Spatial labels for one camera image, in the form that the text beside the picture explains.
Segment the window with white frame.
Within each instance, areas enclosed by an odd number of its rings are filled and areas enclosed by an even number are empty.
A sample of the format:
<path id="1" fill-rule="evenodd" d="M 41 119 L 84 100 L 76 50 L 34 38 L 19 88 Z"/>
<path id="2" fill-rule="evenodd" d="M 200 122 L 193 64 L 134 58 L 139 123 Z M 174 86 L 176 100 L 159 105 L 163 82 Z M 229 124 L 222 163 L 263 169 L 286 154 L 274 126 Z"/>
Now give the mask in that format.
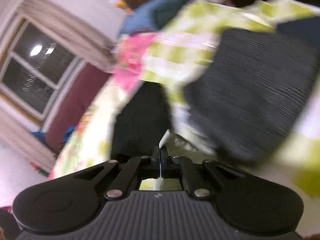
<path id="1" fill-rule="evenodd" d="M 71 84 L 82 59 L 18 15 L 1 41 L 1 93 L 43 122 Z"/>

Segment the green checkered bed sheet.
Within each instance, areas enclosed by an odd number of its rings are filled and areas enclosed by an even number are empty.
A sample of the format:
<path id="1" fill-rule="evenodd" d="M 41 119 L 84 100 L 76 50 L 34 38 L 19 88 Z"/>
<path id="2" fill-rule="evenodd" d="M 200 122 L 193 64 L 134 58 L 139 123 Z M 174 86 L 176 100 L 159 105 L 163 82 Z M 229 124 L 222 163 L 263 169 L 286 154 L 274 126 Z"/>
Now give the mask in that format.
<path id="1" fill-rule="evenodd" d="M 319 15 L 319 8 L 294 0 L 256 1 L 234 8 L 195 0 L 186 5 L 148 46 L 135 88 L 127 93 L 109 79 L 84 113 L 50 173 L 50 179 L 102 163 L 111 157 L 116 116 L 145 82 L 164 86 L 174 130 L 190 141 L 200 133 L 187 123 L 182 87 L 212 62 L 226 28 L 272 32 L 276 25 Z"/>

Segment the light green pants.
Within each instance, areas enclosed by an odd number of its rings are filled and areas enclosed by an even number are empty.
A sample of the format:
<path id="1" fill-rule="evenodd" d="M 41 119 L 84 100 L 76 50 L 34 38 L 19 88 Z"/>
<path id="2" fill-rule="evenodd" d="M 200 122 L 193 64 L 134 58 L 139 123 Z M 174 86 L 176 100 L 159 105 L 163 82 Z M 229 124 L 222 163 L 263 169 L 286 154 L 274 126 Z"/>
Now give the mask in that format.
<path id="1" fill-rule="evenodd" d="M 159 163 L 159 176 L 156 179 L 144 179 L 139 187 L 142 191 L 178 191 L 183 189 L 181 179 L 174 175 L 168 178 L 169 169 L 178 165 L 173 159 L 186 157 L 194 164 L 201 164 L 206 159 L 216 159 L 215 151 L 195 135 L 195 141 L 184 138 L 172 130 L 167 130 L 159 142 L 156 160 Z"/>

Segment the black folded garment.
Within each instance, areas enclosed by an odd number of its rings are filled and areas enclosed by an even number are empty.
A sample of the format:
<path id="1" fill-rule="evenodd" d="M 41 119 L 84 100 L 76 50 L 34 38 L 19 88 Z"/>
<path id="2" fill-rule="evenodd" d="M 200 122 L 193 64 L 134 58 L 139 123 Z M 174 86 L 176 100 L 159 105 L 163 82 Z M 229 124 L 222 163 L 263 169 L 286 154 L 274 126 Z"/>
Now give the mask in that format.
<path id="1" fill-rule="evenodd" d="M 151 156 L 164 133 L 172 129 L 164 88 L 145 82 L 116 118 L 111 159 L 126 163 L 130 158 Z"/>

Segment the blue pillow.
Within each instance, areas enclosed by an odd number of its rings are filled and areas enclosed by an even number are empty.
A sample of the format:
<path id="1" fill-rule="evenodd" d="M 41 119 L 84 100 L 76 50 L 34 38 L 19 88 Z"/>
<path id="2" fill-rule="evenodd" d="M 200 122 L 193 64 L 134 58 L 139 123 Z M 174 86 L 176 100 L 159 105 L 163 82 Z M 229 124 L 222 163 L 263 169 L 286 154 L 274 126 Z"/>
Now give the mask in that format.
<path id="1" fill-rule="evenodd" d="M 149 0 L 127 15 L 120 26 L 121 35 L 135 35 L 160 31 L 190 0 Z"/>

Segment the dark grey folded pants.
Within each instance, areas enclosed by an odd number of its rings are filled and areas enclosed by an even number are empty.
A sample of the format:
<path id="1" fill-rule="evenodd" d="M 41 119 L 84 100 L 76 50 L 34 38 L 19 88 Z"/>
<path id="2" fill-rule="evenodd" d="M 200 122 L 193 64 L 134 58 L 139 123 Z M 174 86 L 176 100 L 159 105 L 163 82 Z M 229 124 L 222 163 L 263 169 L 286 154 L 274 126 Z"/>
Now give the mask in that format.
<path id="1" fill-rule="evenodd" d="M 183 94 L 218 155 L 240 164 L 267 158 L 287 137 L 319 73 L 319 48 L 280 33 L 227 29 L 211 65 Z"/>

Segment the beige curtain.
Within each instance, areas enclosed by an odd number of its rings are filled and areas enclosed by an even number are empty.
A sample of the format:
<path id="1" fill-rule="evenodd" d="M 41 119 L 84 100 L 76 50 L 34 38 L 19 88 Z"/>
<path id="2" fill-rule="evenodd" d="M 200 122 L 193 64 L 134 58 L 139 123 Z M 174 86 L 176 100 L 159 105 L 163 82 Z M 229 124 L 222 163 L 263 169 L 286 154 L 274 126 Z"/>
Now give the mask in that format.
<path id="1" fill-rule="evenodd" d="M 103 33 L 48 0 L 24 0 L 17 12 L 72 54 L 112 73 L 114 43 Z"/>
<path id="2" fill-rule="evenodd" d="M 1 139 L 31 163 L 48 173 L 52 171 L 56 162 L 53 152 L 21 126 L 3 107 Z"/>

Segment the pink floral blanket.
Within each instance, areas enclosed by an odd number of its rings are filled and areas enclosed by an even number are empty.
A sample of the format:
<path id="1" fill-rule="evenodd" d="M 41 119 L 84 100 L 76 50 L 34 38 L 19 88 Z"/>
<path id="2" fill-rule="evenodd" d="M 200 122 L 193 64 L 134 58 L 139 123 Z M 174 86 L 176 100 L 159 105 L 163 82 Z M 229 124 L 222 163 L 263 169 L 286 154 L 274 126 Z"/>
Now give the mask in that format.
<path id="1" fill-rule="evenodd" d="M 143 70 L 143 56 L 148 46 L 158 36 L 157 32 L 121 35 L 113 71 L 114 82 L 123 91 L 131 92 L 139 81 Z"/>

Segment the beige left curtain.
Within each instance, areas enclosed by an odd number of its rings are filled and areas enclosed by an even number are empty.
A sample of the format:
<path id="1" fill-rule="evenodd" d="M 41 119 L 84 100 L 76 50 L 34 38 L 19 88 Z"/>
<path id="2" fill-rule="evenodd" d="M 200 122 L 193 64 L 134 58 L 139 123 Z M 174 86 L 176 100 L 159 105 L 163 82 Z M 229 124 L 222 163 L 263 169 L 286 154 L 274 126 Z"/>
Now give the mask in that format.
<path id="1" fill-rule="evenodd" d="M 52 171 L 56 162 L 53 152 L 21 126 L 3 107 L 1 139 L 31 163 L 48 173 Z"/>

